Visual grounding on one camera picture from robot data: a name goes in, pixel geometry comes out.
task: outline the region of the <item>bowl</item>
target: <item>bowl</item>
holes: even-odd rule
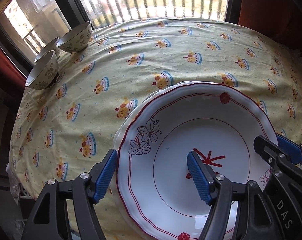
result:
[[[66,33],[56,47],[66,52],[78,52],[87,47],[92,36],[91,22],[84,22]]]
[[[258,135],[275,144],[277,138],[266,114],[241,92],[222,84],[184,82],[151,95],[136,109],[115,140],[118,167],[110,186],[119,195],[123,217],[145,237],[199,237],[210,207],[189,174],[191,150],[231,181],[253,179],[265,187],[270,166],[253,142]],[[236,213],[233,202],[224,239],[232,237]]]
[[[36,90],[45,89],[56,80],[59,74],[59,63],[55,51],[51,50],[41,57],[28,75],[25,86]]]
[[[48,53],[51,50],[55,51],[55,55],[56,55],[57,59],[59,59],[61,50],[56,47],[56,44],[58,41],[59,41],[59,37],[56,37],[55,39],[50,41],[36,56],[34,62],[37,62],[41,57],[43,57],[46,53]]]

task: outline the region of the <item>plate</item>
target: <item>plate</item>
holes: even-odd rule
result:
[[[277,139],[253,100],[222,84],[188,82],[159,91],[142,105],[116,138],[112,191],[122,201],[120,212],[146,238],[199,237],[210,207],[200,200],[187,169],[191,150],[229,180],[253,179],[264,188],[270,166],[255,153],[253,141],[258,135],[275,144]],[[225,239],[232,237],[236,211],[234,202]]]

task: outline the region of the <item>yellow tablecloth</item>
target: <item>yellow tablecloth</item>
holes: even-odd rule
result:
[[[202,18],[134,20],[93,31],[79,53],[61,53],[58,82],[25,89],[10,166],[38,197],[46,181],[71,180],[103,159],[113,136],[150,93],[182,81],[232,86],[267,113],[275,131],[302,143],[301,59],[256,31]],[[71,227],[77,230],[72,203]],[[95,206],[107,239],[141,239],[108,190]]]

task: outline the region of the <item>bowl rim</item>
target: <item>bowl rim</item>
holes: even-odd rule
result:
[[[84,22],[84,23],[82,23],[82,24],[76,26],[75,28],[69,30],[67,33],[65,33],[65,34],[59,39],[59,41],[58,41],[57,44],[56,44],[56,47],[62,46],[63,44],[69,42],[70,40],[72,40],[72,39],[75,37],[75,36],[73,36],[72,38],[68,39],[67,41],[65,41],[65,42],[59,44],[59,42],[62,41],[63,37],[66,36],[67,34],[69,34],[71,31],[74,31],[74,32],[75,32],[75,31],[78,31],[78,30],[81,29],[81,30],[78,31],[78,33],[76,34],[76,35],[78,35],[78,34],[81,33],[82,31],[84,31],[90,24],[91,24],[91,21],[87,21],[87,22]]]
[[[44,60],[43,60],[43,58],[45,58],[45,57],[49,57],[49,60],[47,60],[47,62],[46,62],[46,64],[43,66],[43,69],[41,70],[41,72],[32,80],[32,81],[29,81],[28,83],[27,83],[27,80],[28,80],[28,77],[30,76],[30,74],[31,74],[31,72],[33,71],[33,69],[31,70],[31,72],[29,73],[29,75],[28,75],[28,77],[27,77],[27,79],[26,79],[26,81],[25,81],[25,87],[29,87],[30,86],[30,84],[32,84],[35,80],[36,80],[36,78],[38,78],[38,76],[43,72],[43,70],[45,69],[45,67],[47,66],[47,64],[52,60],[52,57],[55,55],[55,51],[54,50],[50,50],[49,52],[47,52],[45,55],[43,55],[43,57],[41,57],[38,61],[37,61],[37,63],[35,64],[35,66],[33,67],[33,69],[36,67],[36,65],[38,64],[38,63],[41,63],[42,61],[44,62]]]
[[[52,46],[53,44],[56,46],[58,41],[60,40],[60,37],[55,37],[53,40],[51,40],[46,46],[41,49],[41,51],[38,53],[38,55],[35,57],[34,62],[37,62],[41,57],[43,57],[46,53],[50,52],[50,50],[47,50],[45,53],[43,52],[46,47]]]

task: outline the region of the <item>metal bolt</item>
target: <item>metal bolt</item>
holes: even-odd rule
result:
[[[55,183],[55,179],[49,179],[47,181],[47,184],[49,184],[49,185],[53,185],[54,183]]]
[[[249,181],[249,185],[255,187],[257,183],[254,180]]]
[[[224,180],[224,176],[222,174],[217,174],[215,177],[217,180]]]
[[[280,176],[282,176],[282,171],[276,170],[276,171],[274,172],[274,174],[275,174],[277,177],[280,177]]]
[[[80,178],[81,179],[87,179],[89,177],[89,174],[87,172],[83,172],[81,175],[80,175]]]

